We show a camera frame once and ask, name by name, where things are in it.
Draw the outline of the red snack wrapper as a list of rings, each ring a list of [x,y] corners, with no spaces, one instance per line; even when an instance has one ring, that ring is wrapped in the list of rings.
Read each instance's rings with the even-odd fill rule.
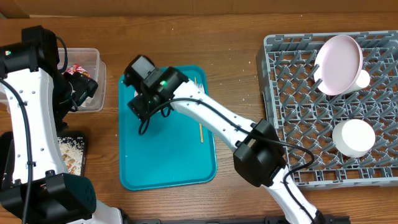
[[[78,72],[78,73],[90,78],[90,74],[82,66],[80,66],[77,63],[75,63],[71,67],[67,68],[65,72],[69,73],[71,75],[73,75],[75,72]]]

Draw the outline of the white plastic fork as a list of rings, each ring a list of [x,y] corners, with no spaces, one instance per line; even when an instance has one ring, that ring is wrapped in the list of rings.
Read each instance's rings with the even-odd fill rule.
[[[198,83],[198,84],[197,84],[197,87],[200,89],[200,91],[201,91],[202,93],[205,93],[205,89],[204,89],[204,86],[203,86],[202,83]]]

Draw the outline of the large white plate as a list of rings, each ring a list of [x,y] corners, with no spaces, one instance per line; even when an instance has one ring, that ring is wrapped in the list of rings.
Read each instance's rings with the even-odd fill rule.
[[[356,91],[355,82],[363,70],[361,47],[348,35],[336,35],[326,41],[317,53],[318,66],[313,77],[318,89],[329,96]]]

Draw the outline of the green-white bowl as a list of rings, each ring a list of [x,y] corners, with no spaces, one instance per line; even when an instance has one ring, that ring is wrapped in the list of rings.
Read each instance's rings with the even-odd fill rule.
[[[375,144],[376,134],[370,124],[360,119],[339,122],[333,129],[336,149],[345,156],[364,156]]]

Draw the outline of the white paper cup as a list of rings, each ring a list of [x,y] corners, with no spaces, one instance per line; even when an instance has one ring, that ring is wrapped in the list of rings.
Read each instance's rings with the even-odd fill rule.
[[[361,70],[358,79],[355,82],[356,91],[366,88],[371,81],[371,77],[366,70]]]

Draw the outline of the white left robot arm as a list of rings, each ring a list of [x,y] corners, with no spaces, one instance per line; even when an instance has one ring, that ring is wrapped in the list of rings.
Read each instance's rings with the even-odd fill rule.
[[[96,198],[91,181],[69,173],[57,134],[98,84],[59,67],[60,37],[28,27],[22,40],[1,47],[1,86],[12,120],[1,205],[23,223],[128,223],[120,208]]]

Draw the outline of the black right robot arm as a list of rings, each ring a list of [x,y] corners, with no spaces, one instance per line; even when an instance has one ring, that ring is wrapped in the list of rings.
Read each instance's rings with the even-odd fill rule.
[[[235,171],[255,187],[264,187],[282,209],[288,223],[325,223],[321,211],[302,194],[285,160],[286,142],[280,141],[270,122],[243,118],[201,91],[180,70],[162,71],[145,55],[138,55],[124,71],[124,84],[138,95],[129,103],[140,119],[139,134],[160,112],[184,114],[217,135],[233,152]]]

